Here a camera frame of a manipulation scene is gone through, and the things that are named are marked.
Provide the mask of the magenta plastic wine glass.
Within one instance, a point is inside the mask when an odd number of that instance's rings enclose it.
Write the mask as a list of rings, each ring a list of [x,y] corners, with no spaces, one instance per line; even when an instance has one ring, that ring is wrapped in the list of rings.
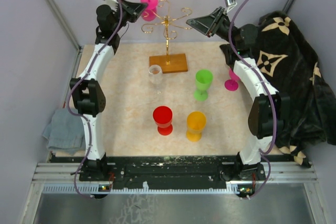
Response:
[[[141,3],[147,3],[148,6],[145,11],[142,13],[142,18],[145,21],[153,21],[156,18],[156,7],[159,3],[159,0],[140,0]]]

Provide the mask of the gold wire wine glass rack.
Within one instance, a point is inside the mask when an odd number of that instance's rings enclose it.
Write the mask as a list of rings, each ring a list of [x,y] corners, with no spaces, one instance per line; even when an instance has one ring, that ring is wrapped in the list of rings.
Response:
[[[144,12],[144,17],[148,17],[150,12],[160,21],[156,23],[145,23],[142,25],[141,30],[145,34],[150,34],[154,31],[154,26],[163,26],[163,37],[165,38],[165,54],[158,56],[149,56],[149,66],[158,65],[161,67],[163,73],[179,73],[188,72],[187,58],[186,54],[171,54],[169,51],[169,42],[177,38],[177,31],[170,30],[170,27],[179,28],[182,30],[191,30],[191,27],[179,26],[174,22],[192,14],[192,10],[188,7],[181,8],[181,12],[184,13],[183,16],[178,18],[172,18],[170,16],[171,3],[168,0],[159,0],[158,7],[161,8],[167,5],[167,14],[165,16],[160,16],[153,10],[146,10]]]

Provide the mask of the red plastic wine glass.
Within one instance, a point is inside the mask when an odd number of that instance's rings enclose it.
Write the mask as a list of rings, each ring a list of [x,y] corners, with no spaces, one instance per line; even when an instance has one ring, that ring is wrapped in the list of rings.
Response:
[[[173,112],[167,106],[159,106],[153,111],[153,119],[157,125],[157,131],[163,135],[170,135],[173,131]]]

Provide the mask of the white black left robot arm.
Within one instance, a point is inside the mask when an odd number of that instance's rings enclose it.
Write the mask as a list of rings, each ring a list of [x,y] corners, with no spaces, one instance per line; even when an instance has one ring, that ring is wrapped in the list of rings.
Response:
[[[93,54],[84,71],[70,80],[70,97],[84,129],[85,161],[97,162],[90,173],[98,180],[108,177],[109,167],[101,161],[105,155],[101,136],[101,116],[106,97],[100,86],[107,64],[115,56],[119,44],[119,30],[127,23],[135,23],[147,9],[148,3],[108,0],[96,9],[96,39]]]

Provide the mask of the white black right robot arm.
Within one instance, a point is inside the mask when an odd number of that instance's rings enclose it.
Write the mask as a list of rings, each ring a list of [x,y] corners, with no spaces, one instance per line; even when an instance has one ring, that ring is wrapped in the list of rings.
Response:
[[[242,81],[253,101],[248,117],[251,136],[237,154],[234,167],[239,179],[248,179],[266,149],[273,148],[277,133],[284,129],[289,117],[290,98],[274,88],[257,67],[251,52],[258,36],[255,25],[235,27],[223,7],[207,16],[188,19],[186,23],[207,37],[217,35],[228,41],[221,46],[226,64]]]

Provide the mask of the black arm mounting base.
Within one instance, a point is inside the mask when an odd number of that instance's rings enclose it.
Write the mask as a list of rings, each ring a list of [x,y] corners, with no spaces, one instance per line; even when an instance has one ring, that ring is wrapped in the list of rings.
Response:
[[[51,165],[76,181],[74,192],[103,198],[108,194],[229,193],[251,196],[267,178],[259,163],[249,172],[236,170],[236,156],[104,157],[99,162],[52,157]]]

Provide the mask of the green plastic wine glass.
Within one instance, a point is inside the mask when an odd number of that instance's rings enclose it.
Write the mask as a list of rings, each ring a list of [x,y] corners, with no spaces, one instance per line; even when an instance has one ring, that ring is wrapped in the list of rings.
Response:
[[[199,70],[195,75],[196,90],[194,98],[197,101],[205,101],[208,98],[207,90],[213,81],[213,74],[207,69]]]

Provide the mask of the clear wine glass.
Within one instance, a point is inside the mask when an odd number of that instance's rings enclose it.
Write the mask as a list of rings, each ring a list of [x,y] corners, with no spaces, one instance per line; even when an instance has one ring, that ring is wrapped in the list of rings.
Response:
[[[163,72],[159,65],[151,65],[149,67],[149,79],[157,94],[161,93],[161,83],[163,79]]]

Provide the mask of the orange plastic wine glass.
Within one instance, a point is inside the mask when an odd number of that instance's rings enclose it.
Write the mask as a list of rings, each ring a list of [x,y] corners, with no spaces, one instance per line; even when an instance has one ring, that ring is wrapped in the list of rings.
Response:
[[[206,116],[200,111],[190,113],[186,120],[186,137],[191,142],[198,142],[202,138],[202,131],[206,126]]]

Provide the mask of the black floral blanket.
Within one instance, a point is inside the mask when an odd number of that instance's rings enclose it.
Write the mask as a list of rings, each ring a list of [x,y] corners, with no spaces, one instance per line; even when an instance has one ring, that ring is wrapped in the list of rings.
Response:
[[[267,81],[290,98],[289,117],[275,145],[305,168],[304,149],[335,144],[335,95],[320,72],[319,58],[295,22],[284,12],[260,18],[252,56]]]

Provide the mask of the grey blue cloth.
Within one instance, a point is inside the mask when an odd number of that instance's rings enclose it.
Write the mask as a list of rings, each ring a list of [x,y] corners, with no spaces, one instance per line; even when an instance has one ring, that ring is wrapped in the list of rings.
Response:
[[[86,148],[82,120],[66,108],[54,112],[42,136],[47,140],[47,149],[52,152],[63,151],[73,155]]]

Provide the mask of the aluminium frame rail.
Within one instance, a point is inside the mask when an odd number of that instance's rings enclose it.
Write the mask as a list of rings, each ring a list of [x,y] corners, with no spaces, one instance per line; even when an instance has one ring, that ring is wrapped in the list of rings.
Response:
[[[314,169],[278,156],[241,176],[231,156],[113,157],[101,179],[77,165],[36,166],[21,223],[325,223]]]

